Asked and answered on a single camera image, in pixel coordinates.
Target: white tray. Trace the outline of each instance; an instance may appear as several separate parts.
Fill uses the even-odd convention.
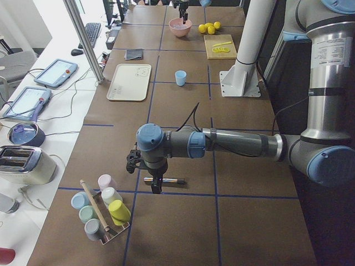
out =
[[[148,91],[151,65],[119,64],[113,75],[107,99],[110,101],[143,101]]]

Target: pink bowl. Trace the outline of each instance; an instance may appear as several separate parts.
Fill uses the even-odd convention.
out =
[[[169,21],[169,28],[177,37],[186,36],[189,33],[191,26],[192,22],[189,19],[185,22],[185,24],[182,23],[182,18],[174,18]]]

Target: brown table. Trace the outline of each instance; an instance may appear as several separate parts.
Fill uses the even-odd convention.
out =
[[[130,175],[126,156],[139,126],[153,122],[176,129],[197,102],[200,127],[270,134],[273,111],[267,93],[258,99],[223,98],[219,71],[234,60],[207,60],[197,26],[220,21],[238,49],[245,17],[237,7],[189,7],[193,27],[173,36],[173,7],[132,7],[97,87],[78,141],[28,265],[316,265],[300,203],[287,165],[267,158],[208,152],[204,158],[172,158],[165,177],[187,184],[154,195],[143,182],[147,171]],[[144,58],[125,61],[126,49],[143,48]],[[143,102],[106,99],[120,63],[150,64]],[[175,71],[187,72],[183,87]],[[98,189],[108,173],[132,212],[131,227],[106,245],[90,241],[70,205],[79,180]]]

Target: yellow cup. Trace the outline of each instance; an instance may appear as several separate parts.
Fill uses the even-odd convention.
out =
[[[117,226],[121,226],[131,219],[131,212],[119,199],[110,203],[109,212],[114,224]]]

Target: keyboard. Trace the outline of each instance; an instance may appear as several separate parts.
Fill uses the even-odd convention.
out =
[[[92,47],[95,46],[96,39],[98,38],[100,33],[100,28],[101,28],[101,23],[90,22],[85,25],[85,31],[87,33],[87,36],[89,38]],[[78,48],[79,49],[83,48],[81,43],[79,43]]]

